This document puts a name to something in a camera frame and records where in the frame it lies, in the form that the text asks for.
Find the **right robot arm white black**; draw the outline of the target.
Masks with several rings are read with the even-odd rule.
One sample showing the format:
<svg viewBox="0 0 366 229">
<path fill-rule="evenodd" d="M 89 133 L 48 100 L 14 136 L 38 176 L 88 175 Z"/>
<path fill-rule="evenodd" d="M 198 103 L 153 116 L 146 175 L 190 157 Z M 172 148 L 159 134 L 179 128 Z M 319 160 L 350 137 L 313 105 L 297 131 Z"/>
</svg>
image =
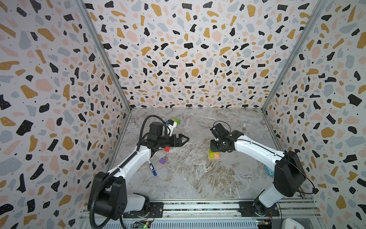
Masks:
<svg viewBox="0 0 366 229">
<path fill-rule="evenodd" d="M 244 153 L 263 163 L 274 173 L 272 185 L 263 190 L 251 205 L 242 207 L 241 213 L 266 216 L 278 201 L 293 197 L 307 178 L 298 155 L 293 151 L 282 152 L 269 148 L 240 131 L 230 132 L 218 122 L 214 123 L 210 131 L 214 136 L 210 141 L 213 152 Z"/>
</svg>

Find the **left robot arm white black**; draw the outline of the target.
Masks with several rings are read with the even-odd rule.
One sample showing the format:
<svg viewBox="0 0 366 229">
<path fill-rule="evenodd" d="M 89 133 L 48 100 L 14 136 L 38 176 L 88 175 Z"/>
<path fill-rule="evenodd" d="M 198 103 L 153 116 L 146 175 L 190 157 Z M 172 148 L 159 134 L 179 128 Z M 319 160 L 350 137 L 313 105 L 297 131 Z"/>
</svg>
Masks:
<svg viewBox="0 0 366 229">
<path fill-rule="evenodd" d="M 87 206 L 93 228 L 102 228 L 109 220 L 119 220 L 127 213 L 143 218 L 150 214 L 150 198 L 139 193 L 129 194 L 127 184 L 157 151 L 182 147 L 189 141 L 183 134 L 173 134 L 174 127 L 172 120 L 152 122 L 147 133 L 140 133 L 136 148 L 126 159 L 94 177 Z"/>
</svg>

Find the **green snack packet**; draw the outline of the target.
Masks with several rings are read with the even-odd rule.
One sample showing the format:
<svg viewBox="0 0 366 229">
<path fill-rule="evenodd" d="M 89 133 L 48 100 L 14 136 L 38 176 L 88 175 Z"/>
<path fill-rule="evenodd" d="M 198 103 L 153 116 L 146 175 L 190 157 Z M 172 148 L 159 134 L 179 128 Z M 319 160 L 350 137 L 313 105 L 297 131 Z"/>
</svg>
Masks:
<svg viewBox="0 0 366 229">
<path fill-rule="evenodd" d="M 178 120 L 177 118 L 172 117 L 171 119 L 176 123 L 176 125 L 180 124 L 180 120 Z"/>
</svg>

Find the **blue marker pen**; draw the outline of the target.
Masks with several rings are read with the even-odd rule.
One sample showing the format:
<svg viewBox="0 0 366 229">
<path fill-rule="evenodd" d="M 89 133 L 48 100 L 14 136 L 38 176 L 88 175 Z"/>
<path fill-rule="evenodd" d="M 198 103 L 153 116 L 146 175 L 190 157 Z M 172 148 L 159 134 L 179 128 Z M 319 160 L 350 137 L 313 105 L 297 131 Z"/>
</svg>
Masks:
<svg viewBox="0 0 366 229">
<path fill-rule="evenodd" d="M 152 162 L 151 161 L 148 161 L 148 164 L 149 164 L 149 168 L 150 168 L 151 172 L 153 173 L 153 175 L 154 176 L 157 176 L 156 170 L 155 170 Z"/>
</svg>

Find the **blue monster toy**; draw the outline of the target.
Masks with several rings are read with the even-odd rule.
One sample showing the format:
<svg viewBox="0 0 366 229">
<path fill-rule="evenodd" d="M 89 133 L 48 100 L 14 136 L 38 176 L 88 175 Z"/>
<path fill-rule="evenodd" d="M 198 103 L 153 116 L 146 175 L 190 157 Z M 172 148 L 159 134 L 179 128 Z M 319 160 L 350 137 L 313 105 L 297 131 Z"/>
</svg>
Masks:
<svg viewBox="0 0 366 229">
<path fill-rule="evenodd" d="M 267 167 L 267 166 L 265 166 L 265 172 L 267 173 L 267 175 L 269 176 L 269 177 L 274 177 L 274 171 L 271 169 L 271 168 L 269 168 L 269 167 Z"/>
</svg>

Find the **white object bottom right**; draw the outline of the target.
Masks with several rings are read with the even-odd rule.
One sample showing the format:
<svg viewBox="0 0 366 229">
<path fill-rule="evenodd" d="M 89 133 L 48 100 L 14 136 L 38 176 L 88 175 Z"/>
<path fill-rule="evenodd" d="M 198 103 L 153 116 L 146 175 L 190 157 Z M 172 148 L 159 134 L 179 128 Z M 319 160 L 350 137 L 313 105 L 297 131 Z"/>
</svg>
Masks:
<svg viewBox="0 0 366 229">
<path fill-rule="evenodd" d="M 294 219 L 284 219 L 281 229 L 305 229 L 305 227 Z"/>
</svg>

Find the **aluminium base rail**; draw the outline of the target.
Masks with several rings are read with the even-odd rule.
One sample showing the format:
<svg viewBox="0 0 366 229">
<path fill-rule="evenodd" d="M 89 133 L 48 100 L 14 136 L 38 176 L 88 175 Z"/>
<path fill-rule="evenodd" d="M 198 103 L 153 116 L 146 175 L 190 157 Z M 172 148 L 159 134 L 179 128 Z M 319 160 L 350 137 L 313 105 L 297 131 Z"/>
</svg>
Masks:
<svg viewBox="0 0 366 229">
<path fill-rule="evenodd" d="M 266 216 L 244 214 L 248 199 L 166 199 L 152 200 L 150 214 L 124 215 L 111 220 L 107 229 L 281 229 L 284 219 L 294 219 L 305 229 L 326 225 L 311 199 L 282 199 Z"/>
</svg>

